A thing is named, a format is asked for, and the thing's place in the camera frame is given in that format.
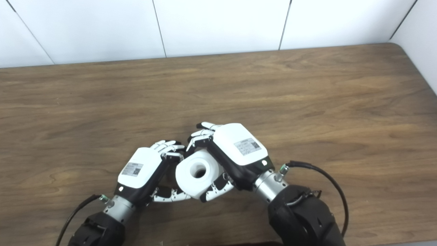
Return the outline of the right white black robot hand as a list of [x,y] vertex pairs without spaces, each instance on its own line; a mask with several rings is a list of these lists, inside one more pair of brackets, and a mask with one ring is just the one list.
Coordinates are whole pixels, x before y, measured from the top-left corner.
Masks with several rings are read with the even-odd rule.
[[192,155],[197,148],[206,148],[223,169],[221,174],[200,196],[205,203],[230,191],[253,191],[258,178],[274,165],[267,148],[240,123],[197,124],[197,132],[188,138],[185,157]]

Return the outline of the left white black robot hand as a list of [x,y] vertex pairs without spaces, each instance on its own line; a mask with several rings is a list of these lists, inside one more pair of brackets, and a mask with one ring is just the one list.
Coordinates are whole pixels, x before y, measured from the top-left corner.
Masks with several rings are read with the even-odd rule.
[[151,147],[138,148],[118,175],[114,195],[135,207],[191,199],[180,189],[159,185],[170,166],[184,160],[184,152],[185,146],[176,140],[160,140]]

